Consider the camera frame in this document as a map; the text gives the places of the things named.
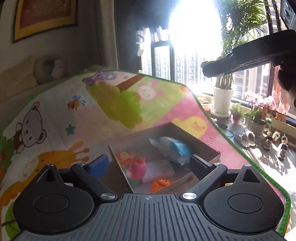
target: cartoon bee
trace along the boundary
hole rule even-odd
[[[69,110],[73,110],[73,109],[76,109],[77,110],[77,108],[78,107],[80,107],[80,104],[82,104],[83,106],[85,106],[85,100],[80,100],[80,98],[81,98],[81,96],[80,95],[74,95],[73,97],[72,97],[72,101],[71,102],[69,102],[68,103],[68,109]]]

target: green mat border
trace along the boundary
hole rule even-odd
[[[97,72],[105,72],[105,71],[121,71],[121,72],[127,72],[127,73],[131,73],[131,74],[137,74],[137,75],[142,75],[142,76],[145,76],[145,77],[149,77],[149,78],[152,78],[152,79],[158,79],[158,80],[161,80],[161,81],[166,81],[166,82],[173,82],[175,84],[179,84],[179,85],[182,85],[182,86],[185,86],[187,87],[186,85],[183,85],[181,83],[178,83],[178,82],[175,82],[175,81],[171,81],[171,80],[166,80],[166,79],[162,79],[162,78],[158,78],[158,77],[155,77],[155,76],[151,76],[151,75],[147,75],[147,74],[141,74],[141,73],[136,73],[136,72],[132,72],[132,71],[126,71],[126,70],[118,70],[118,69],[106,69],[106,70],[100,70],[100,71],[97,71]],[[95,72],[84,72],[84,73],[79,73],[79,74],[76,74],[74,76],[72,76],[71,78],[73,77],[76,77],[76,76],[79,76],[79,75],[83,75],[83,74],[90,74],[90,73],[95,73]],[[282,222],[281,222],[281,226],[279,228],[279,234],[280,235],[283,235],[284,234],[284,231],[286,229],[286,224],[289,220],[289,215],[290,215],[290,209],[291,209],[291,199],[290,199],[290,196],[288,194],[288,192],[281,186],[279,185],[275,180],[273,180],[266,172],[264,172],[256,163],[254,163],[244,152],[242,152],[242,150],[240,150],[225,134],[223,131],[220,130],[220,128],[212,121],[212,119],[210,118],[210,116],[208,115],[208,113],[204,110],[204,108],[201,106],[200,102],[198,101],[197,97],[195,96],[195,94],[191,91],[191,94],[194,96],[194,99],[195,101],[197,102],[198,106],[201,108],[202,112],[205,114],[205,116],[207,117],[208,121],[212,124],[212,126],[224,137],[224,139],[226,139],[226,141],[238,152],[240,153],[253,167],[255,167],[260,173],[261,175],[267,179],[270,183],[272,183],[285,197],[286,199],[286,208],[285,208],[285,211],[284,211],[284,217],[282,219]],[[32,101],[35,97],[37,97],[38,95],[35,95],[34,97],[33,96],[29,96],[28,99],[30,101]],[[1,139],[0,139],[0,151],[1,151],[1,145],[2,145],[2,138],[3,138],[3,132],[4,130],[7,128],[7,126],[5,128],[3,128],[3,130],[1,131]]]

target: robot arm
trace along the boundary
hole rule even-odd
[[[236,71],[272,63],[281,66],[279,84],[287,91],[291,108],[296,111],[296,32],[277,32],[240,45],[226,57],[202,63],[206,77],[220,77]]]

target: blue star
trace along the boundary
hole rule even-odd
[[[69,124],[69,127],[66,128],[67,136],[70,135],[70,134],[74,135],[75,128],[76,128],[75,126],[72,126],[71,124]]]

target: brown tree trunk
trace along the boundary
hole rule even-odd
[[[119,85],[117,85],[117,87],[119,88],[120,92],[124,91],[124,90],[128,90],[130,87],[132,87],[135,83],[137,83],[139,80],[143,79],[145,76],[143,75],[136,75],[122,83],[120,83]]]

